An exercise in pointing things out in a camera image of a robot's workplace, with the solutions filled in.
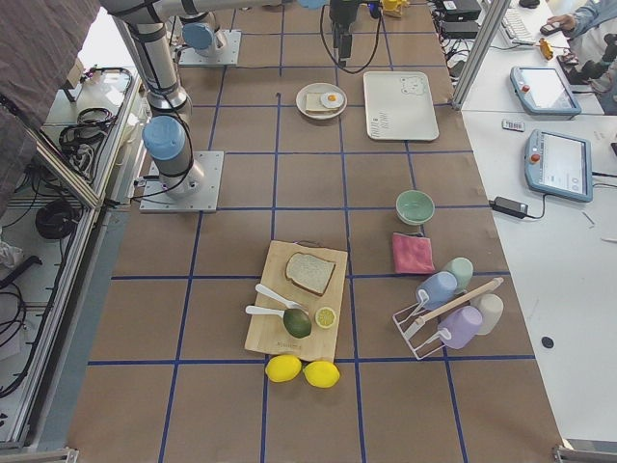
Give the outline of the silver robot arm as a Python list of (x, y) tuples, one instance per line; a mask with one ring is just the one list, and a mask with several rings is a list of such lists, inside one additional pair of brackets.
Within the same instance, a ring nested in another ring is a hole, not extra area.
[(135, 48), (152, 112), (143, 141), (162, 192), (173, 199), (190, 196), (201, 187), (204, 173), (194, 160), (188, 127), (192, 103), (179, 81), (165, 18), (153, 1), (103, 1), (101, 6), (124, 23)]

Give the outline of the person's hand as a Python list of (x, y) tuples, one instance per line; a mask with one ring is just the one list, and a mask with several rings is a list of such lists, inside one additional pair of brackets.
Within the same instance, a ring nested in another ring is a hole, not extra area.
[(573, 14), (562, 14), (550, 17), (547, 24), (559, 27), (562, 32), (571, 32), (576, 28), (577, 20)]

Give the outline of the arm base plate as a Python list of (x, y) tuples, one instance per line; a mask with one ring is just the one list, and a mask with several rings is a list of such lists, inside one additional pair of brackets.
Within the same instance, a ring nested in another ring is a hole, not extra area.
[(141, 193), (142, 213), (188, 213), (217, 211), (224, 153), (220, 150), (195, 151), (194, 162), (187, 177), (176, 187), (179, 178), (160, 177), (158, 168), (150, 162), (148, 180)]
[(186, 25), (182, 30), (184, 44), (178, 49), (181, 67), (236, 66), (242, 33), (240, 30), (214, 31), (205, 24)]

